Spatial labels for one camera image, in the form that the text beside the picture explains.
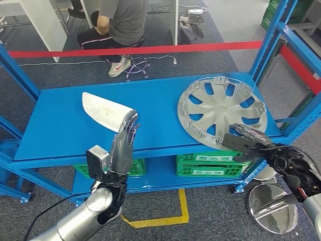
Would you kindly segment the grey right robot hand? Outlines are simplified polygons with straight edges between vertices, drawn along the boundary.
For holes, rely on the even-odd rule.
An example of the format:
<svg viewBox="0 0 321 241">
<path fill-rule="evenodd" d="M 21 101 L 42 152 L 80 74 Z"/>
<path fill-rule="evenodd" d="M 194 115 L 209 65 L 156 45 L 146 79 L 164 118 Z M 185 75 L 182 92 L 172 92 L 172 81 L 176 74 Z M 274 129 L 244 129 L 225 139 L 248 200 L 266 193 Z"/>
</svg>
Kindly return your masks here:
<svg viewBox="0 0 321 241">
<path fill-rule="evenodd" d="M 237 133 L 240 134 L 241 136 L 246 139 L 255 141 L 257 143 L 262 144 L 268 148 L 275 146 L 275 144 L 274 144 L 269 137 L 257 129 L 254 129 L 252 127 L 248 127 L 248 126 L 245 126 L 242 124 L 231 124 L 229 127 L 231 129 L 234 129 L 235 131 L 237 131 Z M 239 162 L 239 163 L 255 162 L 259 159 L 260 157 L 252 157 L 252 156 L 249 156 L 246 154 L 234 157 L 234 161 Z"/>
</svg>

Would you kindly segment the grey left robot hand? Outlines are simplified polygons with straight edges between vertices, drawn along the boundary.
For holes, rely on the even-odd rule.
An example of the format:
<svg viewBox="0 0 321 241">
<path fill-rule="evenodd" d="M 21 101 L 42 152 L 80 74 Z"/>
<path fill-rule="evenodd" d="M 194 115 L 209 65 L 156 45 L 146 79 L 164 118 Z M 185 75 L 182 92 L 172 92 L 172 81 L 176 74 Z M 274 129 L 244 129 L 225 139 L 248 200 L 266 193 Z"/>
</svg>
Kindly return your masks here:
<svg viewBox="0 0 321 241">
<path fill-rule="evenodd" d="M 127 113 L 112 144 L 109 170 L 120 175 L 127 174 L 133 166 L 133 142 L 139 123 L 136 110 Z"/>
</svg>

